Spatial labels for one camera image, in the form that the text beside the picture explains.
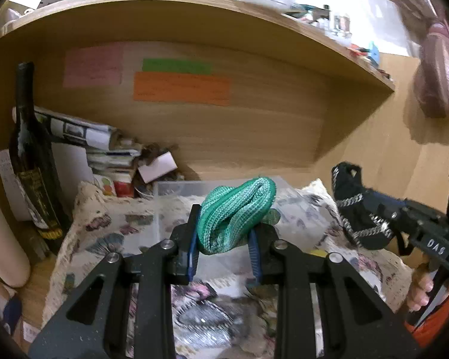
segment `hand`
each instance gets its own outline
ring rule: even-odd
[[[426,293],[432,290],[433,282],[430,277],[427,263],[420,265],[414,270],[412,275],[412,283],[406,297],[406,304],[410,311],[417,311],[421,306],[429,303],[429,297]],[[447,283],[447,291],[442,298],[442,302],[449,296],[449,280]]]

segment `white cylinder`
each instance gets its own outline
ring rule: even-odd
[[[13,235],[0,209],[0,278],[10,287],[22,287],[29,276],[27,254]]]

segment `wine bottle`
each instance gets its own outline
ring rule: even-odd
[[[51,252],[58,254],[72,220],[58,181],[50,135],[35,117],[33,78],[34,64],[20,63],[16,77],[17,123],[10,139],[10,159],[38,233]]]

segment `green knotted rope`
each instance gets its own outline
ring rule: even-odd
[[[198,238],[201,251],[218,254],[245,244],[248,232],[268,214],[276,185],[267,177],[245,182],[237,188],[218,186],[201,206]]]

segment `wooden desk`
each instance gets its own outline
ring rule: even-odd
[[[44,261],[32,266],[27,284],[18,289],[22,300],[23,320],[37,328],[42,326],[42,313],[45,297],[50,287],[50,276],[55,267],[55,256],[49,256]],[[22,342],[22,349],[27,352],[30,343]]]

